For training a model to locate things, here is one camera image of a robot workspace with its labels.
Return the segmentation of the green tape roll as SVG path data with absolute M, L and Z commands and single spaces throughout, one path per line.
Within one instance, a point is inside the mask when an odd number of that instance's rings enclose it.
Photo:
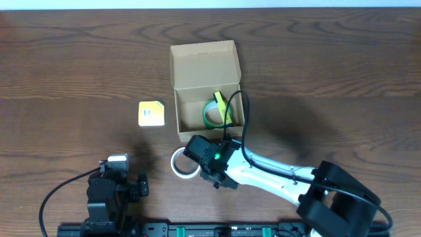
M 232 127 L 233 126 L 233 122 L 231 120 L 231 115 L 232 115 L 232 108 L 228 106 L 227 103 L 225 103 L 226 108 L 229 108 L 227 117 L 226 117 L 226 121 L 222 121 L 222 123 L 220 124 L 216 124 L 211 122 L 208 117 L 209 117 L 209 113 L 218 108 L 217 102 L 215 100 L 211 100 L 209 102 L 207 102 L 205 104 L 205 106 L 203 107 L 203 111 L 202 111 L 202 117 L 203 117 L 203 122 L 205 124 L 205 126 L 207 128 L 225 128 L 225 127 Z

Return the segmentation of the yellow highlighter marker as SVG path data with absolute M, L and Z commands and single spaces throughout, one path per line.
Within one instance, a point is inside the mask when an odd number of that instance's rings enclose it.
M 233 125 L 232 117 L 231 117 L 231 107 L 227 105 L 227 103 L 224 101 L 224 98 L 222 97 L 222 94 L 220 91 L 214 92 L 214 101 L 216 103 L 216 106 L 218 108 L 218 111 L 220 113 L 221 119 L 222 119 L 222 125 L 224 127 L 229 127 Z

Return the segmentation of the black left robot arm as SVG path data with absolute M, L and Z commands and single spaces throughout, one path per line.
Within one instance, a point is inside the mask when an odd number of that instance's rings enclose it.
M 130 181 L 126 161 L 102 161 L 89 176 L 86 194 L 89 217 L 82 236 L 141 236 L 140 224 L 128 215 L 128 204 L 149 195 L 146 174 Z

